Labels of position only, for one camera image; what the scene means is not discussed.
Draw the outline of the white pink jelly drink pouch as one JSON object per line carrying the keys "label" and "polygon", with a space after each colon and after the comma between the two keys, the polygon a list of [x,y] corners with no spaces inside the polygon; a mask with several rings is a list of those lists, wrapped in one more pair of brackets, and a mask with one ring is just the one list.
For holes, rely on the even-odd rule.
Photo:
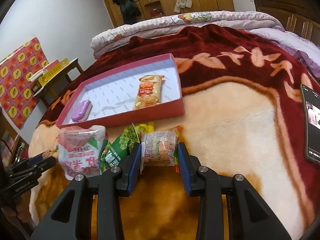
{"label": "white pink jelly drink pouch", "polygon": [[104,126],[94,125],[88,129],[69,126],[60,129],[58,162],[66,179],[72,180],[78,174],[87,178],[100,174],[98,157],[105,138]]}

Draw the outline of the purple mint tin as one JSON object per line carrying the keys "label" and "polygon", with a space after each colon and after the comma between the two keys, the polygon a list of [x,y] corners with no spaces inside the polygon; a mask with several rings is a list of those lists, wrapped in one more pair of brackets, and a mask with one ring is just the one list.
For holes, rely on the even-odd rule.
{"label": "purple mint tin", "polygon": [[85,100],[77,104],[71,115],[72,122],[85,121],[88,118],[91,109],[92,102],[90,100]]}

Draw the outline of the clear colourful candy packet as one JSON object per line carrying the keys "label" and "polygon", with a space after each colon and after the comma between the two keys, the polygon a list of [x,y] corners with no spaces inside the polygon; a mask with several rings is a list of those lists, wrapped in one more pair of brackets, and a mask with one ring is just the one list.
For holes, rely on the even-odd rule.
{"label": "clear colourful candy packet", "polygon": [[171,166],[179,173],[177,144],[181,127],[142,133],[140,171],[146,166]]}

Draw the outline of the yellow rice cracker packet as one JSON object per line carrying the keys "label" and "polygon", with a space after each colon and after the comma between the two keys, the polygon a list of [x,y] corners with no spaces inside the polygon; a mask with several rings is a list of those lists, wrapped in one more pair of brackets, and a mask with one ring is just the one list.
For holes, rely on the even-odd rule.
{"label": "yellow rice cracker packet", "polygon": [[145,75],[139,79],[138,93],[133,109],[141,109],[161,103],[164,75]]}

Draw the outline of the red yellow patterned board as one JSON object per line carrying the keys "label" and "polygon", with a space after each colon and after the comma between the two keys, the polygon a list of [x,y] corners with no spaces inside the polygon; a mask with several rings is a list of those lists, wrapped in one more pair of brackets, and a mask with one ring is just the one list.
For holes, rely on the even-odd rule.
{"label": "red yellow patterned board", "polygon": [[36,37],[1,61],[1,107],[18,129],[38,104],[30,77],[46,65],[47,58]]}

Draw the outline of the small wooden side table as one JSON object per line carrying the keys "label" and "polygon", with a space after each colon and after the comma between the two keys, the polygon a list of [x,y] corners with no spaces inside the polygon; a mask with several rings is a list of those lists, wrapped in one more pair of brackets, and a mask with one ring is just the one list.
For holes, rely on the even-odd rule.
{"label": "small wooden side table", "polygon": [[35,80],[31,83],[31,90],[34,93],[33,97],[42,101],[42,103],[48,108],[49,103],[45,98],[45,95],[47,94],[47,92],[49,92],[53,97],[53,99],[55,100],[57,98],[57,94],[54,90],[54,86],[62,78],[65,78],[68,84],[70,84],[72,81],[71,81],[71,78],[68,76],[68,73],[71,70],[77,69],[80,74],[82,74],[84,71],[79,64],[79,59],[78,58],[73,59],[69,61],[69,65],[67,65],[63,70],[61,70],[61,72],[59,72],[55,77],[53,77],[48,83],[46,83],[45,86],[41,87],[41,85],[38,82],[38,78],[43,75],[45,68],[46,66],[42,70],[39,70],[37,74],[34,74]]}

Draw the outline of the green snack packet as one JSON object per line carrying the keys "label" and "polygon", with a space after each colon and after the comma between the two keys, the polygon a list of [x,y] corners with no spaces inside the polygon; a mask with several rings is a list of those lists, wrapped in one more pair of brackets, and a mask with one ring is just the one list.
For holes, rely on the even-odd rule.
{"label": "green snack packet", "polygon": [[106,170],[118,166],[125,156],[130,155],[136,143],[139,143],[139,137],[134,124],[124,128],[114,142],[110,143],[107,139],[104,139],[98,157],[100,173],[102,174]]}

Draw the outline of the yellow gift box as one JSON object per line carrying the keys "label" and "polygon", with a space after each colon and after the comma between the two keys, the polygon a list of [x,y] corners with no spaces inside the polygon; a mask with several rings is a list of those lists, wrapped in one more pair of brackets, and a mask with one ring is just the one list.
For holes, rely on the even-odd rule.
{"label": "yellow gift box", "polygon": [[43,72],[43,75],[38,78],[38,82],[41,87],[45,86],[53,77],[55,77],[61,70],[63,70],[67,65],[69,65],[69,61],[65,58],[62,61],[54,61],[50,63]]}

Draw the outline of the yellow small snack packet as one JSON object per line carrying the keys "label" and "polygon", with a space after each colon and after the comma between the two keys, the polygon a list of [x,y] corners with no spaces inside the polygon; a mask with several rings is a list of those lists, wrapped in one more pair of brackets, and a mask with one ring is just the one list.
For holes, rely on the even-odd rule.
{"label": "yellow small snack packet", "polygon": [[137,133],[150,133],[155,131],[155,123],[147,122],[143,124],[138,124],[135,126]]}

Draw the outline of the red cream floral blanket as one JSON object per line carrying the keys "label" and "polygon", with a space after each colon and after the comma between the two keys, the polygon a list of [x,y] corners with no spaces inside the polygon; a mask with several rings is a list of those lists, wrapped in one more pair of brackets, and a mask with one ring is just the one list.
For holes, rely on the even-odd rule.
{"label": "red cream floral blanket", "polygon": [[[54,149],[59,114],[82,81],[119,66],[172,53],[184,115],[155,121],[180,125],[180,141],[219,174],[242,173],[292,239],[319,212],[319,165],[304,159],[304,111],[299,86],[319,85],[294,57],[260,36],[207,25],[186,27],[102,55],[60,94],[35,129],[29,156]],[[149,167],[129,198],[121,198],[125,239],[195,239],[199,198],[190,198],[173,167]]]}

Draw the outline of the black smartphone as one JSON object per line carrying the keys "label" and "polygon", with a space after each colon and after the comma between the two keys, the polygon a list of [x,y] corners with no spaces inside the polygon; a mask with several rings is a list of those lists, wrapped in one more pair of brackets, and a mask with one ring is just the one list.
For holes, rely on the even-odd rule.
{"label": "black smartphone", "polygon": [[305,115],[305,153],[308,161],[319,165],[320,162],[320,124],[319,94],[310,87],[301,84],[300,92]]}

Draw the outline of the pink shallow box lid tray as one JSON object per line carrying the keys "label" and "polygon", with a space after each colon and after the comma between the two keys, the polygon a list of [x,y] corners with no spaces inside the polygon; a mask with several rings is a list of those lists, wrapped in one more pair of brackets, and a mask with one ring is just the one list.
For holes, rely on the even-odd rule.
{"label": "pink shallow box lid tray", "polygon": [[[134,109],[140,78],[152,74],[164,76],[160,104]],[[86,100],[91,101],[92,109],[86,120],[77,123],[82,128],[93,125],[109,128],[184,114],[180,77],[172,54],[125,64],[80,83],[59,115],[56,126],[73,126],[72,114],[77,105]]]}

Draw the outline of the pink checked folded quilt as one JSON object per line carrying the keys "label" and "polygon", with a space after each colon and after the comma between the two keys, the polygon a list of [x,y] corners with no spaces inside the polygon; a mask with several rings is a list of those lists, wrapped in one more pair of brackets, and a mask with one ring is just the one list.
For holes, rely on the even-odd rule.
{"label": "pink checked folded quilt", "polygon": [[278,19],[258,11],[189,12],[144,20],[132,25],[124,24],[93,37],[91,48],[94,58],[98,59],[105,52],[128,44],[130,38],[134,36],[156,38],[176,34],[185,27],[200,28],[208,24],[249,31],[274,41],[290,55],[303,59],[312,74],[319,79],[319,46],[297,34],[286,31]]}

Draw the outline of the dark hanging jacket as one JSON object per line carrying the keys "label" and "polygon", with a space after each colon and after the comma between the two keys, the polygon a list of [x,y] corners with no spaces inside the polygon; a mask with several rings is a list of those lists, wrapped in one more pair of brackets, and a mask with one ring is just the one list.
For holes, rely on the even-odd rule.
{"label": "dark hanging jacket", "polygon": [[137,18],[142,15],[135,0],[112,0],[112,2],[119,7],[124,24],[133,25],[137,23]]}

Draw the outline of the white hanging cloth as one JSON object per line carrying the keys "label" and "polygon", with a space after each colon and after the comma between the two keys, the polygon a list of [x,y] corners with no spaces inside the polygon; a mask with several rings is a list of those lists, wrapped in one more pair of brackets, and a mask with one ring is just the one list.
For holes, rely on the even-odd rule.
{"label": "white hanging cloth", "polygon": [[179,14],[181,9],[184,8],[191,8],[192,7],[192,0],[176,0],[174,13]]}

